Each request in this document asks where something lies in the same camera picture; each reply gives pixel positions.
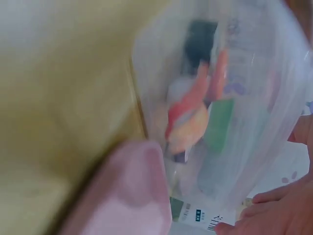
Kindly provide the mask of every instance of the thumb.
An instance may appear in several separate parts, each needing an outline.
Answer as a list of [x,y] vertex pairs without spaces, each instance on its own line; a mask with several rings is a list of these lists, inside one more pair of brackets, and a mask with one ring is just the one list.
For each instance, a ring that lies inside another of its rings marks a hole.
[[308,146],[310,172],[313,172],[313,115],[301,116],[299,118],[288,141],[303,143]]
[[215,227],[215,232],[217,235],[236,235],[235,227],[225,223],[219,223]]
[[309,116],[301,116],[295,125],[288,141],[295,142],[295,143],[303,143],[306,145],[310,144],[310,135],[313,136],[311,133],[311,127],[313,123],[313,115]]

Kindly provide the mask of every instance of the packaging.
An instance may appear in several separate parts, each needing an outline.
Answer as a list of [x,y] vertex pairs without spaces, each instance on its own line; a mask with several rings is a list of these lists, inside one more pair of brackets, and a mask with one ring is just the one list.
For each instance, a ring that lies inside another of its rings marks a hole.
[[311,56],[280,0],[172,0],[133,50],[172,197],[208,217],[238,208],[302,113]]

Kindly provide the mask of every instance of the label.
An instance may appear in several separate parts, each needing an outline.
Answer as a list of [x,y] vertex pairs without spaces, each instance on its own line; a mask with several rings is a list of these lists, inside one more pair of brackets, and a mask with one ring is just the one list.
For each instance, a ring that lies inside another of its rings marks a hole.
[[190,203],[184,203],[178,199],[170,198],[172,217],[174,222],[187,224],[193,227],[201,228],[207,231],[214,231],[216,225],[220,222],[233,224],[235,216],[231,214],[231,221],[225,220],[221,215],[209,217],[208,210],[195,207]]

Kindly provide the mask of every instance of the green object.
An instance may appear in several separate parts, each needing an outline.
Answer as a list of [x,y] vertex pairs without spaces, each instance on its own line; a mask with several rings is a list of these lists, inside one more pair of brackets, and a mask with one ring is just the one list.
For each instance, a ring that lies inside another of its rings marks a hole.
[[173,197],[170,197],[171,202],[171,210],[172,210],[172,219],[174,222],[178,222],[181,209],[184,205],[184,202],[175,199]]
[[234,100],[219,100],[211,104],[210,119],[203,140],[214,152],[221,153],[224,149]]

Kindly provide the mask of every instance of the orange object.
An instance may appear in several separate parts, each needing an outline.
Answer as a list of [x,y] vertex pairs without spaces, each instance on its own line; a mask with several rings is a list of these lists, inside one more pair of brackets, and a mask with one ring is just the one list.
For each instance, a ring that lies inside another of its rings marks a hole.
[[189,111],[199,107],[207,92],[209,81],[209,64],[201,63],[198,68],[197,80],[191,90],[181,99],[172,105],[168,112],[168,125],[165,131],[165,138],[168,139],[175,121]]
[[169,135],[169,150],[177,154],[195,145],[204,135],[209,122],[209,113],[202,103],[194,115]]
[[210,101],[216,101],[222,98],[224,86],[226,84],[227,77],[227,64],[228,64],[228,51],[222,50],[219,54],[216,69],[212,76],[209,89],[207,92],[207,98]]

